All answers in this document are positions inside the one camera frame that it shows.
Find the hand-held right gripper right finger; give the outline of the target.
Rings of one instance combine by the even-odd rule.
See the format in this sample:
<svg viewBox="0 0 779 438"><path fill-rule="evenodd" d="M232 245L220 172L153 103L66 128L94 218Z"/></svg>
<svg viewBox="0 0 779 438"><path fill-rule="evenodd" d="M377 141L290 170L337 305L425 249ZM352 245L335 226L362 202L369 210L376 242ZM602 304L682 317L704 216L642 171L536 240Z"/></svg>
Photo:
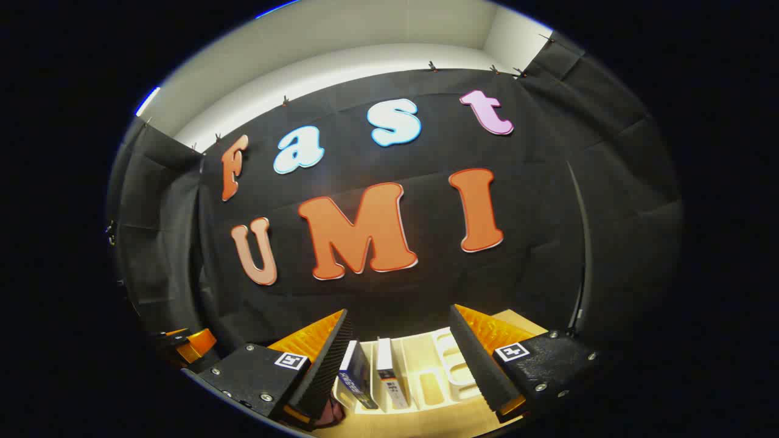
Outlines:
<svg viewBox="0 0 779 438"><path fill-rule="evenodd" d="M562 406L602 369L600 353L565 331L535 335L459 304L450 307L450 331L499 422Z"/></svg>

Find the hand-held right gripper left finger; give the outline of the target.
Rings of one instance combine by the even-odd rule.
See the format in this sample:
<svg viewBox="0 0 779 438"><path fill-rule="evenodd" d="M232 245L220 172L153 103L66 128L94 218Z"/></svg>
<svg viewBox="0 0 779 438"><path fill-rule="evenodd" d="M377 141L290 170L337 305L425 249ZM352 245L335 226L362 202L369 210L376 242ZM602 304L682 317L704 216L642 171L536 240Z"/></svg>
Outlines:
<svg viewBox="0 0 779 438"><path fill-rule="evenodd" d="M339 310L269 347L238 347L198 372L197 384L265 424L312 431L353 334L348 311Z"/></svg>

